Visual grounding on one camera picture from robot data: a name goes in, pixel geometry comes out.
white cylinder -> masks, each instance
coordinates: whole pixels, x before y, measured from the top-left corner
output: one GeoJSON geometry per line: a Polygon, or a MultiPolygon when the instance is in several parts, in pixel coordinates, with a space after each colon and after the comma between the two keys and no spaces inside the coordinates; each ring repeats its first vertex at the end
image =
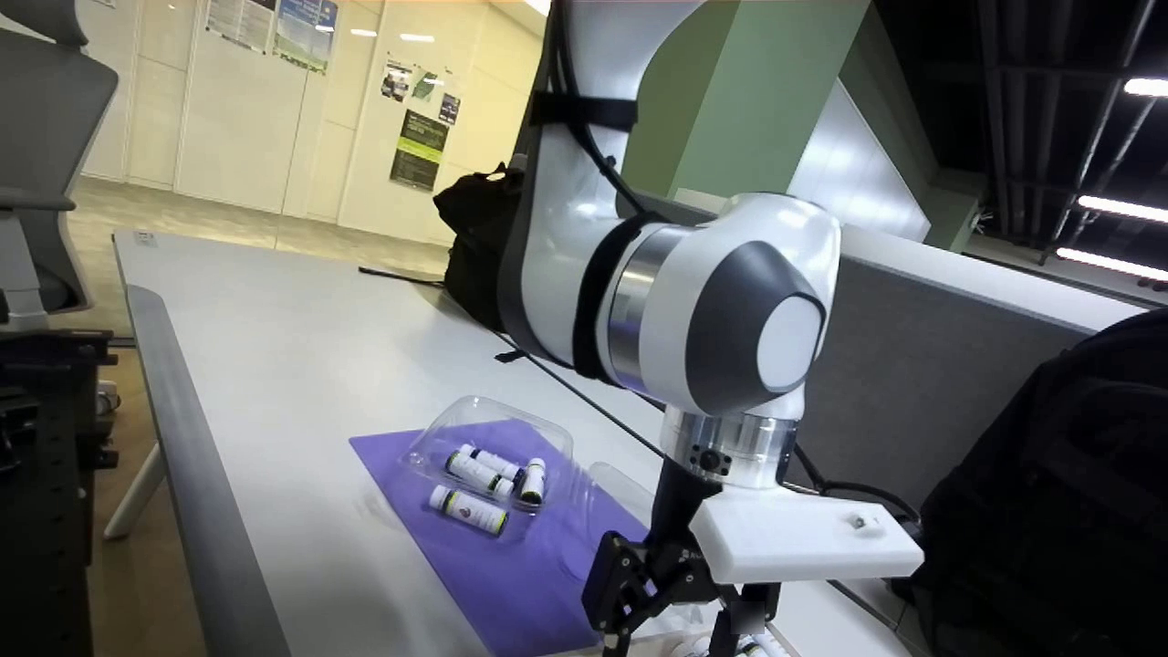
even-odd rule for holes
{"type": "Polygon", "coordinates": [[[529,508],[542,505],[542,477],[547,477],[547,463],[542,460],[529,460],[520,467],[520,481],[517,481],[517,499],[529,508]]]}
{"type": "Polygon", "coordinates": [[[475,493],[495,493],[508,498],[513,485],[501,473],[485,467],[469,456],[469,451],[458,451],[445,460],[445,473],[456,475],[475,493]]]}
{"type": "Polygon", "coordinates": [[[502,475],[502,477],[513,477],[513,475],[517,475],[517,463],[512,463],[512,460],[502,460],[502,456],[495,456],[495,454],[485,454],[485,451],[475,451],[475,446],[458,446],[458,454],[462,454],[462,451],[469,454],[469,460],[494,467],[494,473],[502,475]]]}
{"type": "Polygon", "coordinates": [[[431,508],[445,519],[456,519],[462,525],[475,525],[489,537],[501,537],[502,525],[508,525],[508,513],[489,505],[489,499],[479,499],[469,493],[458,493],[458,491],[450,491],[450,485],[435,485],[431,493],[431,508]]]}

cylindrical object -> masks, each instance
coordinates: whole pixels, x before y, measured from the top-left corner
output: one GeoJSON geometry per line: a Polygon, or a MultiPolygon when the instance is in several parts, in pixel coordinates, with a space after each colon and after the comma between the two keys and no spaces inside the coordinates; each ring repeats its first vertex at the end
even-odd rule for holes
{"type": "Polygon", "coordinates": [[[458,491],[450,491],[450,485],[435,485],[431,493],[431,508],[445,519],[456,519],[462,525],[475,525],[489,537],[501,537],[502,525],[508,525],[508,513],[489,505],[489,499],[479,499],[469,493],[458,493],[458,491]]]}
{"type": "Polygon", "coordinates": [[[469,460],[494,467],[494,473],[502,475],[502,477],[513,477],[513,475],[517,475],[517,463],[512,463],[512,460],[502,460],[502,456],[495,456],[495,454],[485,454],[485,451],[479,451],[479,446],[458,446],[458,454],[468,454],[469,460]]]}
{"type": "Polygon", "coordinates": [[[445,473],[456,475],[475,493],[512,498],[512,491],[513,491],[512,477],[502,477],[501,473],[475,460],[469,451],[456,451],[445,460],[445,473]]]}
{"type": "Polygon", "coordinates": [[[517,499],[529,508],[542,505],[542,477],[547,477],[547,463],[542,460],[529,460],[520,467],[520,481],[517,481],[517,499]]]}
{"type": "Polygon", "coordinates": [[[784,463],[784,451],[793,440],[794,440],[794,423],[776,418],[750,418],[750,413],[699,418],[699,413],[683,413],[666,407],[661,454],[666,454],[672,463],[687,467],[704,481],[771,491],[772,473],[784,463]]]}

robotic arm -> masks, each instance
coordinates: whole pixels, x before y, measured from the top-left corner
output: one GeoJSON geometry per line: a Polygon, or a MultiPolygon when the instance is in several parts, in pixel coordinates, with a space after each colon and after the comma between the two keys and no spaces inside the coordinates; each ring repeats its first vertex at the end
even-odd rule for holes
{"type": "Polygon", "coordinates": [[[666,456],[643,543],[598,543],[582,609],[609,649],[672,602],[723,599],[711,655],[772,617],[779,582],[910,577],[921,548],[877,505],[776,491],[823,344],[839,226],[793,198],[742,198],[680,226],[615,176],[654,53],[699,0],[554,0],[501,269],[534,353],[661,402],[666,456]]]}

wall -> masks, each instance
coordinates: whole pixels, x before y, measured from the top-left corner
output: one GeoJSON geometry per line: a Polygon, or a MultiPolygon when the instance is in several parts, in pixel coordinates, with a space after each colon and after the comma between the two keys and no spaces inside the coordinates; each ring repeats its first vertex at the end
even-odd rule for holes
{"type": "Polygon", "coordinates": [[[644,109],[675,109],[672,122],[643,125],[627,167],[664,198],[789,189],[863,9],[867,0],[732,0],[723,14],[699,14],[704,29],[680,32],[649,65],[644,109]]]}
{"type": "Polygon", "coordinates": [[[846,232],[923,240],[925,220],[882,144],[834,82],[789,195],[827,210],[846,232]]]}
{"type": "Polygon", "coordinates": [[[832,477],[921,508],[1039,361],[1133,316],[946,249],[846,234],[798,446],[832,477]]]}
{"type": "Polygon", "coordinates": [[[961,249],[980,204],[980,176],[939,166],[877,9],[863,14],[839,82],[932,220],[925,246],[961,249]]]}
{"type": "MultiPolygon", "coordinates": [[[[435,44],[375,39],[366,87],[379,86],[389,59],[407,59],[450,72],[450,87],[462,98],[468,112],[450,133],[439,189],[462,171],[485,171],[512,159],[541,61],[537,38],[469,0],[394,0],[379,32],[431,32],[435,44]]],[[[450,232],[435,222],[431,195],[388,188],[402,112],[406,106],[366,97],[338,222],[445,246],[450,232]]]]}
{"type": "Polygon", "coordinates": [[[211,0],[77,3],[88,53],[120,72],[85,176],[427,246],[450,246],[431,198],[388,179],[402,128],[402,106],[379,97],[388,59],[442,69],[462,98],[442,189],[512,149],[541,56],[485,0],[338,0],[327,72],[204,32],[211,0]]]}

